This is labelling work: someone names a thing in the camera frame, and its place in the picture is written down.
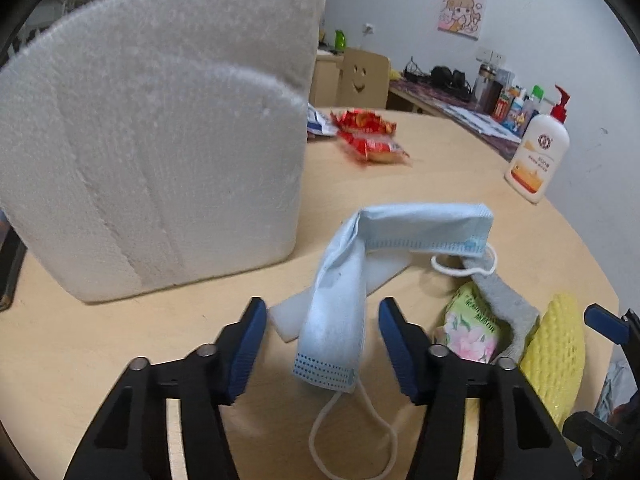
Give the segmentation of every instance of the green bottle cap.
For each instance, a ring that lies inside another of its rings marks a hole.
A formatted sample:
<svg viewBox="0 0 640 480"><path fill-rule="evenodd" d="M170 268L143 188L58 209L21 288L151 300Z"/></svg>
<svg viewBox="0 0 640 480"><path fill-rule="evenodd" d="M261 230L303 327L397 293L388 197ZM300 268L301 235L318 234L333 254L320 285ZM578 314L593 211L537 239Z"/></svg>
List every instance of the green bottle cap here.
<svg viewBox="0 0 640 480"><path fill-rule="evenodd" d="M542 88L540 88L538 85L535 85L533 87L533 90L531 91L531 95L533 95L533 97L537 97L541 101L544 94L545 94L545 91Z"/></svg>

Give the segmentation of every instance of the cartoon girl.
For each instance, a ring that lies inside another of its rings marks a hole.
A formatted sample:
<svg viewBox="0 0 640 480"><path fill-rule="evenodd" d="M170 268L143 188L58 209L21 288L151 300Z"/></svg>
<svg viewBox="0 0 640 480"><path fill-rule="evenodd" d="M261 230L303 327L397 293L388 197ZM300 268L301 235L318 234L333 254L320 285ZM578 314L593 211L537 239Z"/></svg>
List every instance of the cartoon girl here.
<svg viewBox="0 0 640 480"><path fill-rule="evenodd" d="M474 0L444 0L446 5L440 14L440 21L451 24L447 27L450 32L475 32L481 15L476 12Z"/></svg>

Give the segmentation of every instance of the metal pin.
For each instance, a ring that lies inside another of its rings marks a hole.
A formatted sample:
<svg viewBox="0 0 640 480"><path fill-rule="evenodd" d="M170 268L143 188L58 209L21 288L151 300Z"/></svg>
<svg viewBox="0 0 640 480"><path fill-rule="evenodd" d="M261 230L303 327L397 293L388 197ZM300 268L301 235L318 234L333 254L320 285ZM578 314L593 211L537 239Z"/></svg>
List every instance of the metal pin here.
<svg viewBox="0 0 640 480"><path fill-rule="evenodd" d="M135 359L133 359L133 361L129 365L129 368L131 368L136 372L139 372L140 370L142 370L142 368L145 368L148 364L149 364L149 359L147 359L146 357L136 357Z"/></svg>
<svg viewBox="0 0 640 480"><path fill-rule="evenodd" d="M516 369L516 363L510 357L501 357L498 359L498 366L507 371Z"/></svg>
<svg viewBox="0 0 640 480"><path fill-rule="evenodd" d="M446 357L449 355L449 349L444 345L431 345L429 353L434 357Z"/></svg>
<svg viewBox="0 0 640 480"><path fill-rule="evenodd" d="M215 354L217 351L218 349L213 343L204 343L204 345L198 346L196 354L198 354L200 357L209 357Z"/></svg>

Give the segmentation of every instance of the wooden chair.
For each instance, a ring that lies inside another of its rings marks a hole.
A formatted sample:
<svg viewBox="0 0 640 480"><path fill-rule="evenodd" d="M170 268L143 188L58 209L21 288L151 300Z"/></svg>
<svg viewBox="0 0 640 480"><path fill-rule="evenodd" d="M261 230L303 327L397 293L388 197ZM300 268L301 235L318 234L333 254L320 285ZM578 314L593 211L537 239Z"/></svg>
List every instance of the wooden chair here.
<svg viewBox="0 0 640 480"><path fill-rule="evenodd" d="M337 106L384 109L390 68L388 57L357 48L345 49L336 96Z"/></svg>

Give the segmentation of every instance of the green floral packet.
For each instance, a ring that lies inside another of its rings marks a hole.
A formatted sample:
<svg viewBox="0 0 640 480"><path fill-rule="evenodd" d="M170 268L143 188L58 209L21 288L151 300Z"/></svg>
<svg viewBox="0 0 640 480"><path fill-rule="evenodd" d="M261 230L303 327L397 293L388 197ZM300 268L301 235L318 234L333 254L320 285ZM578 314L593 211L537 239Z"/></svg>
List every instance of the green floral packet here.
<svg viewBox="0 0 640 480"><path fill-rule="evenodd" d="M474 282L462 285L445 309L444 326L435 330L436 343L469 361L488 363L500 341L500 328Z"/></svg>

